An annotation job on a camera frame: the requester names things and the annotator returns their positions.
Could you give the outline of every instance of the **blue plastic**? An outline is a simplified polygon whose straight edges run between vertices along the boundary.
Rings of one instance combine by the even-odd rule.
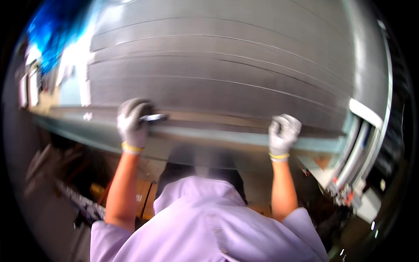
[[[86,30],[86,14],[91,1],[48,0],[30,23],[29,44],[41,52],[41,74],[48,73],[59,61],[63,48]]]

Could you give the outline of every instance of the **lavender shirt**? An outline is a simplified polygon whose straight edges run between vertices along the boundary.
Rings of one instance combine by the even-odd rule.
[[[133,234],[95,222],[91,262],[328,260],[306,209],[280,223],[247,208],[225,181],[190,176],[170,183],[154,212]]]

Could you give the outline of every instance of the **person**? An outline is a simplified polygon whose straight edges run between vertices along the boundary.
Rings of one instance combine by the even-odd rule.
[[[328,260],[307,210],[297,204],[288,157],[301,123],[286,114],[273,117],[268,130],[273,218],[246,207],[244,193],[221,176],[187,175],[165,183],[155,216],[135,231],[137,165],[147,137],[138,119],[149,112],[150,103],[141,99],[119,108],[123,153],[105,221],[92,225],[91,262]]]

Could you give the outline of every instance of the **yellow object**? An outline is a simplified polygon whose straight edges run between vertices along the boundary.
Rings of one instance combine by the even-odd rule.
[[[103,195],[103,193],[105,192],[105,189],[103,187],[99,186],[96,183],[92,183],[90,185],[89,191],[92,194],[92,196],[94,197],[95,201],[98,201],[101,198],[101,196]]]
[[[283,154],[283,155],[279,155],[279,156],[274,156],[274,155],[272,155],[271,153],[269,153],[269,155],[270,155],[271,157],[273,157],[273,158],[276,158],[276,159],[284,159],[284,158],[288,158],[288,157],[290,157],[290,154],[289,154],[289,153],[286,153],[286,154]]]
[[[128,149],[132,152],[141,152],[142,151],[142,148],[136,148],[134,146],[130,146],[126,142],[122,143],[122,148]]]
[[[151,184],[150,192],[148,193],[147,202],[144,206],[144,213],[142,215],[143,220],[150,220],[154,216],[153,203],[156,198],[157,185]]]
[[[136,195],[136,201],[137,201],[137,212],[136,216],[141,219],[141,214],[143,213],[145,201],[147,199],[148,192],[151,187],[151,182],[145,181],[145,180],[137,180],[137,195]]]

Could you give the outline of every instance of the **white glove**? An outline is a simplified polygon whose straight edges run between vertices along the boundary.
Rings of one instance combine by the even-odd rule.
[[[122,150],[133,155],[141,153],[147,138],[147,124],[140,117],[151,114],[151,104],[140,98],[130,99],[118,108],[118,132],[122,139]]]
[[[301,130],[301,122],[296,118],[282,114],[272,117],[269,126],[269,155],[275,162],[286,162],[290,156],[289,151]]]

